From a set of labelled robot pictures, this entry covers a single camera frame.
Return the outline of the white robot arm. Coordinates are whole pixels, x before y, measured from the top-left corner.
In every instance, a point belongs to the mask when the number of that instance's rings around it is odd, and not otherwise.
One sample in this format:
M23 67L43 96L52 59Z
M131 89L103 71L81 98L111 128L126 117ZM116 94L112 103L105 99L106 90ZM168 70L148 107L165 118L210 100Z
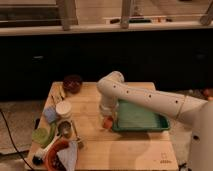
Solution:
M118 100L126 100L173 118L192 128L187 171L213 171L213 100L129 86L119 71L97 82L103 116L111 116Z

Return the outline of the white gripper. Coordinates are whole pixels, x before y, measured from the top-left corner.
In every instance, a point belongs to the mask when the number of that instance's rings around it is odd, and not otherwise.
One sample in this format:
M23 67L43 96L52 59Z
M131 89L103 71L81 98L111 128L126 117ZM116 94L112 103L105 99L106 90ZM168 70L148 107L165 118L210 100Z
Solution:
M107 96L101 96L99 109L102 116L113 116L118 107L118 100Z

